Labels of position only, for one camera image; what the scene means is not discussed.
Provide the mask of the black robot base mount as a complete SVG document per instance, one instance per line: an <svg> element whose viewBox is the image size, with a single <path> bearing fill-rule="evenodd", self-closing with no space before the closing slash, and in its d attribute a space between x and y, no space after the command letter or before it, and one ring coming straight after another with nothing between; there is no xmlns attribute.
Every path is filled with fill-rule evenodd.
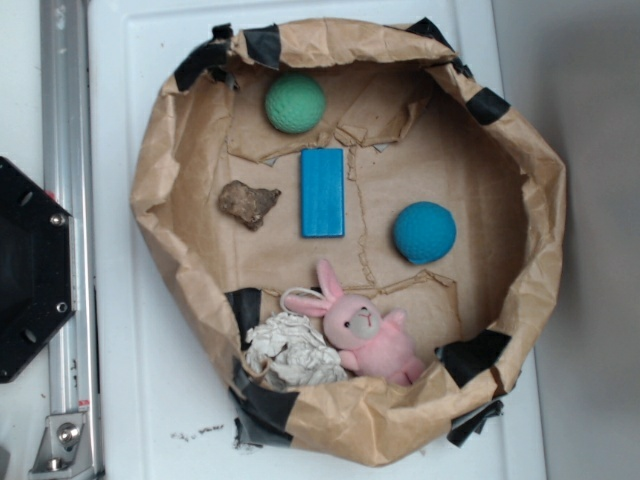
<svg viewBox="0 0 640 480"><path fill-rule="evenodd" d="M1 382L14 381L74 313L70 215L1 159Z"/></svg>

